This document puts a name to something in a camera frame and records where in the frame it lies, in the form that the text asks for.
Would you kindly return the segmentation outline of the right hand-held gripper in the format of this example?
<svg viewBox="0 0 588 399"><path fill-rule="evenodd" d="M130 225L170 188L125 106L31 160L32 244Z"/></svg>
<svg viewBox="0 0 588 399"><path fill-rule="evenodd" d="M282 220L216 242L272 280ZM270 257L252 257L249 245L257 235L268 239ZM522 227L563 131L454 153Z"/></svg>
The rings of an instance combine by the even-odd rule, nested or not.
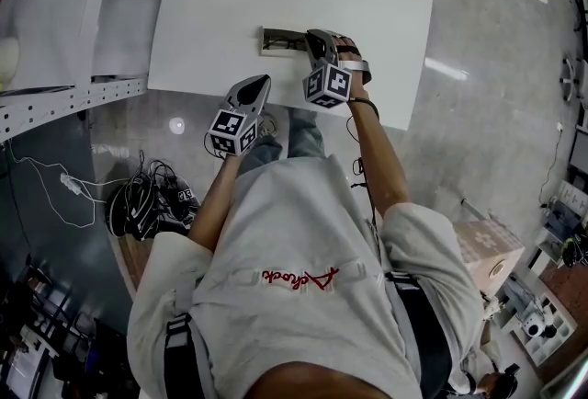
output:
<svg viewBox="0 0 588 399"><path fill-rule="evenodd" d="M353 75L339 63L336 33L317 29L304 35L305 48L311 64L311 73L303 79L304 98L308 103L333 108L348 101Z"/></svg>

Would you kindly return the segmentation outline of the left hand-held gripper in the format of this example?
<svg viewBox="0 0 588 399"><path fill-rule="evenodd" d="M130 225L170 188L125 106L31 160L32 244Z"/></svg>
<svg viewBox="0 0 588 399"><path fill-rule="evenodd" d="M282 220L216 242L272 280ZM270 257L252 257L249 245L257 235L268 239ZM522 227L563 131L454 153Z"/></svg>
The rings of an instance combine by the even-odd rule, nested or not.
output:
<svg viewBox="0 0 588 399"><path fill-rule="evenodd" d="M208 129L212 148L233 156L244 154L258 137L259 113L271 89L268 74L235 84Z"/></svg>

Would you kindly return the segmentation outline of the black eyeglasses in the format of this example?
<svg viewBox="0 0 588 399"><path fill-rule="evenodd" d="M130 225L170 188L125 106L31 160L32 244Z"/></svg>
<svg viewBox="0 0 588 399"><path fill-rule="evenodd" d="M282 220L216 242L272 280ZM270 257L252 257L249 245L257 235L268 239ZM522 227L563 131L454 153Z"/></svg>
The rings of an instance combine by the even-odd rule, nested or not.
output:
<svg viewBox="0 0 588 399"><path fill-rule="evenodd" d="M265 28L261 27L260 29L260 55L267 56L267 57L279 57L279 58L296 58L306 51L263 51L262 46L264 40L268 39L269 37L274 36L283 36L289 38L296 38L296 37L303 37L305 33L295 30L289 29L282 29L282 28Z"/></svg>

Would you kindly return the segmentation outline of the person's right forearm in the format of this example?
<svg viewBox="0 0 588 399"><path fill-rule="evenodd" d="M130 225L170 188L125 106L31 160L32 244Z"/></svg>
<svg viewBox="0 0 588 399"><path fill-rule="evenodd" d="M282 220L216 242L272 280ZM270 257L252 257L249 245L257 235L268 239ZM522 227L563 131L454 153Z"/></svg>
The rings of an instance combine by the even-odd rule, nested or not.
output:
<svg viewBox="0 0 588 399"><path fill-rule="evenodd" d="M361 84L352 85L347 105L356 126L367 186L376 211L384 217L390 207L410 201L407 180L375 105Z"/></svg>

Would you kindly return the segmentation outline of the person's left forearm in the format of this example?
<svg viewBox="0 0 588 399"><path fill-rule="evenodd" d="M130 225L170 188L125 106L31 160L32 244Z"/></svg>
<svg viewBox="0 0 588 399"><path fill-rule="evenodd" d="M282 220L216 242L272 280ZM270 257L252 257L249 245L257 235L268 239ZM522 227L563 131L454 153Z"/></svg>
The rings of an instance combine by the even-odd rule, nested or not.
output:
<svg viewBox="0 0 588 399"><path fill-rule="evenodd" d="M190 240L212 253L232 204L234 184L242 160L241 156L229 155L225 158L188 232Z"/></svg>

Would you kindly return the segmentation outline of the person's right hand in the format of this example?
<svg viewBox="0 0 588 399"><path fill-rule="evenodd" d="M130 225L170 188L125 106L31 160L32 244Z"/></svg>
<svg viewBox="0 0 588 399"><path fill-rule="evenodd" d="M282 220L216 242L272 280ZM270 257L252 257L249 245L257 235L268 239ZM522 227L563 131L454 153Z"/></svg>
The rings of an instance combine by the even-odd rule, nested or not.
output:
<svg viewBox="0 0 588 399"><path fill-rule="evenodd" d="M339 52L339 65L350 70L358 78L359 84L367 85L372 79L368 62L363 59L359 48L350 38L337 36L335 44Z"/></svg>

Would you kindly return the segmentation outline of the person's grey shoe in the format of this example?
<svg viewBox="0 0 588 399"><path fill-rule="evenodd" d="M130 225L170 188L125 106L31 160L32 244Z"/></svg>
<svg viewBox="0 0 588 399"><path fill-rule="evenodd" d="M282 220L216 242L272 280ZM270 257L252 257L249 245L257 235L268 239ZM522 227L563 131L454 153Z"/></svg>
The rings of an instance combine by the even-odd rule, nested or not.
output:
<svg viewBox="0 0 588 399"><path fill-rule="evenodd" d="M277 119L269 112L263 111L257 125L259 139L276 139L278 132Z"/></svg>

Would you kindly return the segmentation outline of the person's blue jeans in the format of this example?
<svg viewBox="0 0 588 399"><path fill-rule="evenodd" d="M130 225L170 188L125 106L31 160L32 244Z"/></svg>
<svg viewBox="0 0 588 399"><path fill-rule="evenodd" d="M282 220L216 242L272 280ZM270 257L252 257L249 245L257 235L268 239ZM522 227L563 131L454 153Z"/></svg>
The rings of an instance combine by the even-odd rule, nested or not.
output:
<svg viewBox="0 0 588 399"><path fill-rule="evenodd" d="M317 113L301 108L286 108L288 113L287 159L298 157L324 158L324 144L317 127ZM257 139L248 149L238 171L238 176L271 164L280 158L282 144L276 139Z"/></svg>

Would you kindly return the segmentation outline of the white metal shelf rack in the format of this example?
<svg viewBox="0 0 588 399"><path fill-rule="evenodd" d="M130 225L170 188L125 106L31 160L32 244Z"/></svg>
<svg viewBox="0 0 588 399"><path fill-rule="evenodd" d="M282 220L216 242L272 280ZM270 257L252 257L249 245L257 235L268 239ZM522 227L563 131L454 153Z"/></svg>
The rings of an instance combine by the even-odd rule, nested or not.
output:
<svg viewBox="0 0 588 399"><path fill-rule="evenodd" d="M0 0L14 77L0 83L0 143L82 110L143 94L162 0Z"/></svg>

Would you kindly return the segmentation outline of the white power strip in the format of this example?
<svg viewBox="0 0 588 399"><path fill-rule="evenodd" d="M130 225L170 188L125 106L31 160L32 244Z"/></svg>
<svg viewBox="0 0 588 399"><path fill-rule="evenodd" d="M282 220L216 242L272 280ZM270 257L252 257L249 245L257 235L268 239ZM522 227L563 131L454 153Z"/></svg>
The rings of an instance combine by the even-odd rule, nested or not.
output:
<svg viewBox="0 0 588 399"><path fill-rule="evenodd" d="M61 183L70 190L74 195L79 196L84 194L84 190L79 181L74 179L68 174L61 173L60 174L60 181Z"/></svg>

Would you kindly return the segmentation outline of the operator in white clothes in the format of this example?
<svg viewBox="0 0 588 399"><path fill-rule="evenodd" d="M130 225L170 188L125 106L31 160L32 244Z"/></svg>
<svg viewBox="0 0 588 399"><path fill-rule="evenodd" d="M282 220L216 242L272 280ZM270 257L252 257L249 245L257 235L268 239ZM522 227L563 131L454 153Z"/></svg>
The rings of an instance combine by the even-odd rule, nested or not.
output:
<svg viewBox="0 0 588 399"><path fill-rule="evenodd" d="M221 399L243 399L290 362L357 377L392 399L422 399L385 288L390 268L424 284L451 358L461 360L482 305L444 215L400 203L373 234L334 157L262 165L236 179L214 250L156 236L130 313L130 368L152 399L165 399L165 328L187 309Z"/></svg>

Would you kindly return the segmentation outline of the white office chair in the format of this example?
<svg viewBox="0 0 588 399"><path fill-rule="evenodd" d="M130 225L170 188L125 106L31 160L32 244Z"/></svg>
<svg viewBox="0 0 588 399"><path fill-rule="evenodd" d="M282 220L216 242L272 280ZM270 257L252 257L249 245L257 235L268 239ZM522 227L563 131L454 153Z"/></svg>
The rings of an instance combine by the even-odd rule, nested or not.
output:
<svg viewBox="0 0 588 399"><path fill-rule="evenodd" d="M570 102L576 97L588 107L588 62L584 59L564 57L560 76L562 98Z"/></svg>

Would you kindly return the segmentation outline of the pink checkered box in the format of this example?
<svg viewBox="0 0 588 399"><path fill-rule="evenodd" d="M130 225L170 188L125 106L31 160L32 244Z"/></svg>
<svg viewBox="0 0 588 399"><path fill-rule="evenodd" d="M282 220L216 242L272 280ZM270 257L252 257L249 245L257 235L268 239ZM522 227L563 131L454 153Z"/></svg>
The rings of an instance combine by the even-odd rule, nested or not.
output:
<svg viewBox="0 0 588 399"><path fill-rule="evenodd" d="M493 297L525 251L521 241L491 219L453 224L464 263L478 289Z"/></svg>

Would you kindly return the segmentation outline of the white cubby shelf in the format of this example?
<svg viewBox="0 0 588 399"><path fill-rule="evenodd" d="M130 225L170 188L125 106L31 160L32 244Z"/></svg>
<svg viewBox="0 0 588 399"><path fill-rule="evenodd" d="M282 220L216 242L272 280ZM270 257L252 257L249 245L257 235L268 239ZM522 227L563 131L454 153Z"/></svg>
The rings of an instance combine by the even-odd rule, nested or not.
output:
<svg viewBox="0 0 588 399"><path fill-rule="evenodd" d="M576 330L575 320L550 292L541 293L538 301L530 302L524 311L518 310L513 299L505 300L499 326L503 332L515 335L536 366L549 359Z"/></svg>

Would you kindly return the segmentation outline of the black-framed eyeglasses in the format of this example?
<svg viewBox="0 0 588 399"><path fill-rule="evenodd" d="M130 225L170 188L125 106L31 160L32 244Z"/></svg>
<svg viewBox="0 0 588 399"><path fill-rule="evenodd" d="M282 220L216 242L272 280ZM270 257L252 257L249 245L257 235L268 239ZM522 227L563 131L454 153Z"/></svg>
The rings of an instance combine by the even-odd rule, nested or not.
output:
<svg viewBox="0 0 588 399"><path fill-rule="evenodd" d="M289 38L283 36L269 37L264 40L263 51L306 51L306 42L303 37Z"/></svg>

